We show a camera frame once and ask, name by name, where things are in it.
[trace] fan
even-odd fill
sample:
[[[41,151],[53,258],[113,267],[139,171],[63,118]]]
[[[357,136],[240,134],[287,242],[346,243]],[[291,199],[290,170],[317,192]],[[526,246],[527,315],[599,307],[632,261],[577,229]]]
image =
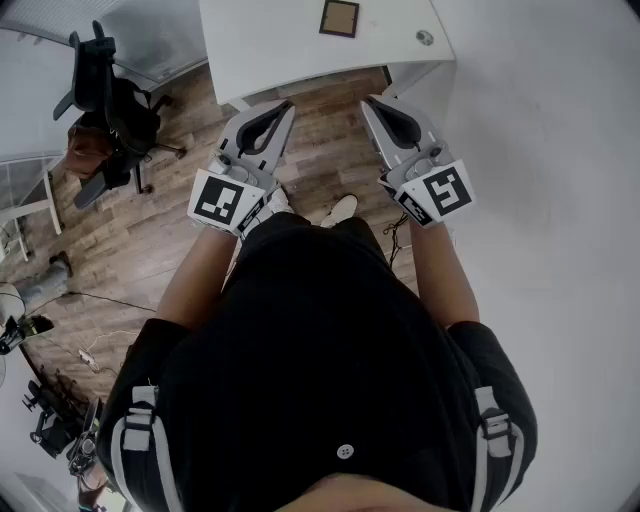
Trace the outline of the fan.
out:
[[[4,356],[0,356],[0,388],[4,383],[4,376],[7,374],[7,363],[4,361]]]

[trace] black t-shirt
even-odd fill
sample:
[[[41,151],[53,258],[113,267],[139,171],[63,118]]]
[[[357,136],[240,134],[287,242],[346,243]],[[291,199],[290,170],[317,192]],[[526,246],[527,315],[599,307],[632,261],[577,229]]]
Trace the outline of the black t-shirt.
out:
[[[272,511],[334,473],[468,510],[483,386],[525,434],[514,489],[536,449],[533,410],[493,333],[472,322],[444,331],[377,255],[319,228],[242,257],[197,332],[145,324],[103,415],[110,476],[110,433],[131,388],[149,382],[187,511]],[[341,459],[346,444],[353,454]],[[124,461],[134,497],[166,510],[155,457]]]

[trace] white button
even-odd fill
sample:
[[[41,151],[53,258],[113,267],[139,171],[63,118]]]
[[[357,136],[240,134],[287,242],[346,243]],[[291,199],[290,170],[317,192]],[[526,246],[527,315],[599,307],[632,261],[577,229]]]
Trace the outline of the white button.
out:
[[[340,448],[338,448],[338,458],[345,460],[353,455],[353,446],[350,444],[343,444]]]

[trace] small framed picture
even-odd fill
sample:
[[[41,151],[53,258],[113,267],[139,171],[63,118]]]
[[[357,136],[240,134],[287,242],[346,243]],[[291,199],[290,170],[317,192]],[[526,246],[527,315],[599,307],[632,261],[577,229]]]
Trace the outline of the small framed picture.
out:
[[[322,12],[321,34],[356,37],[360,5],[341,0],[326,0]]]

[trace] white desk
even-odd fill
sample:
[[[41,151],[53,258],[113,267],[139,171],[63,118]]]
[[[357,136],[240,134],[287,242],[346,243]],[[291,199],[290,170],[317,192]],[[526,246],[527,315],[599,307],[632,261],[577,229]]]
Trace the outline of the white desk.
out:
[[[354,39],[320,34],[324,0],[200,0],[218,103],[338,71],[454,60],[429,0],[360,0]],[[419,30],[433,36],[425,46]],[[424,68],[422,75],[433,66]],[[418,80],[420,73],[409,77]]]

